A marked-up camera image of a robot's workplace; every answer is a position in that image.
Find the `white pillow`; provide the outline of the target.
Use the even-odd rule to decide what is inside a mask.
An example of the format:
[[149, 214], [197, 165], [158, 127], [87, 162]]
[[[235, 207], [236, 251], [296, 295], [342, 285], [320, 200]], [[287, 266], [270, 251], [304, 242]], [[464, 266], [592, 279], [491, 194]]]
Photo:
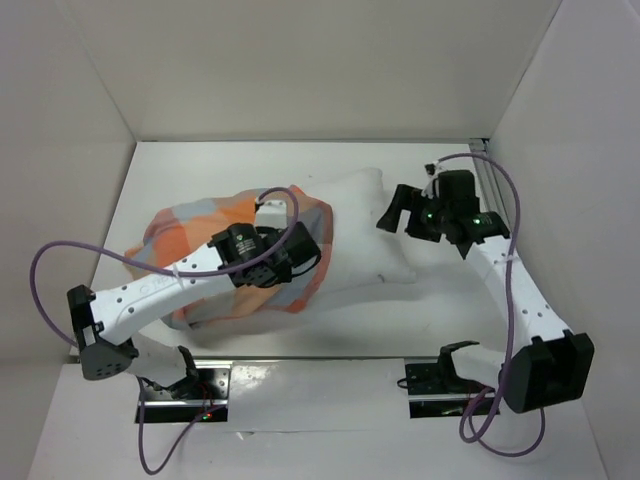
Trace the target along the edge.
[[205, 316], [220, 306], [211, 300], [190, 315], [200, 323], [189, 333], [202, 350], [222, 350], [234, 341], [247, 342], [258, 336], [282, 336], [298, 330], [328, 331], [320, 349], [335, 347], [331, 340], [343, 324], [356, 330], [388, 327], [391, 310], [422, 297], [416, 272], [406, 260], [397, 237], [376, 228], [386, 208], [382, 172], [365, 168], [341, 178], [306, 184], [302, 191], [333, 211], [331, 259], [324, 280], [304, 309], [291, 313], [260, 310], [250, 316], [214, 319]]

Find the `checkered orange grey pillowcase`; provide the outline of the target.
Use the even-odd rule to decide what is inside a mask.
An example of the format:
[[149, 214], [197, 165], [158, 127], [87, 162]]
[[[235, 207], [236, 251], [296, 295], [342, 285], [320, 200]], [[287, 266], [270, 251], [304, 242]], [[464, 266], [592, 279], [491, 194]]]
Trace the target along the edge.
[[260, 311], [302, 311], [325, 279], [332, 243], [331, 206], [290, 186], [163, 209], [125, 256], [140, 279], [141, 264], [201, 272], [196, 250], [213, 255], [210, 270], [223, 273], [212, 279], [211, 296], [162, 318], [174, 329], [196, 329]]

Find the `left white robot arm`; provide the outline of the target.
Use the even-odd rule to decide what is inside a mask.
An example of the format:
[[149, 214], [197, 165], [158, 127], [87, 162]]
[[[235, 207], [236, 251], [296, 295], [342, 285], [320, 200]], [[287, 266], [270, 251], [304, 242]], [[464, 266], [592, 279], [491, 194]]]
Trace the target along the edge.
[[187, 398], [200, 380], [190, 351], [142, 337], [140, 330], [197, 300], [290, 283], [321, 258], [301, 222], [286, 230], [236, 223], [173, 263], [169, 275], [152, 273], [98, 292], [77, 286], [67, 300], [82, 374], [99, 381], [129, 373], [156, 391]]

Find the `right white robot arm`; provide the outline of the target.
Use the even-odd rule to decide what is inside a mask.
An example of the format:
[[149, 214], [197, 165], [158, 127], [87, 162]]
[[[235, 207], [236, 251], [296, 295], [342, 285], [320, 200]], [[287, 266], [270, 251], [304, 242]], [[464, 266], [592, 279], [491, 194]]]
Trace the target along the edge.
[[585, 333], [575, 333], [554, 312], [512, 246], [512, 229], [500, 215], [484, 211], [468, 170], [433, 174], [426, 189], [397, 185], [377, 228], [394, 233], [402, 212], [412, 238], [454, 245], [484, 281], [513, 336], [509, 354], [477, 341], [441, 348], [436, 379], [457, 392], [473, 384], [499, 390], [515, 413], [582, 397], [595, 346]]

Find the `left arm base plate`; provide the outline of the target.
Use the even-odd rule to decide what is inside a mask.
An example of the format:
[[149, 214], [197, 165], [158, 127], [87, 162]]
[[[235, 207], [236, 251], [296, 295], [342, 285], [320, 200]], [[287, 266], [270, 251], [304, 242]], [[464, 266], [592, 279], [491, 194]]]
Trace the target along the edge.
[[186, 393], [174, 398], [168, 391], [144, 385], [145, 424], [188, 424], [228, 420], [232, 363], [224, 360], [195, 361], [198, 377]]

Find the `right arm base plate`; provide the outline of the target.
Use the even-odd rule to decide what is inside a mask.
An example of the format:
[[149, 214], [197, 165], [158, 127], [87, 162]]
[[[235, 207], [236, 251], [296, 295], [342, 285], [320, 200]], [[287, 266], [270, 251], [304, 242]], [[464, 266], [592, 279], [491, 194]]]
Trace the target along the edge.
[[489, 390], [473, 414], [490, 413], [504, 354], [476, 341], [461, 341], [440, 348], [436, 356], [409, 357], [396, 381], [408, 395], [412, 419], [460, 417], [485, 388]]

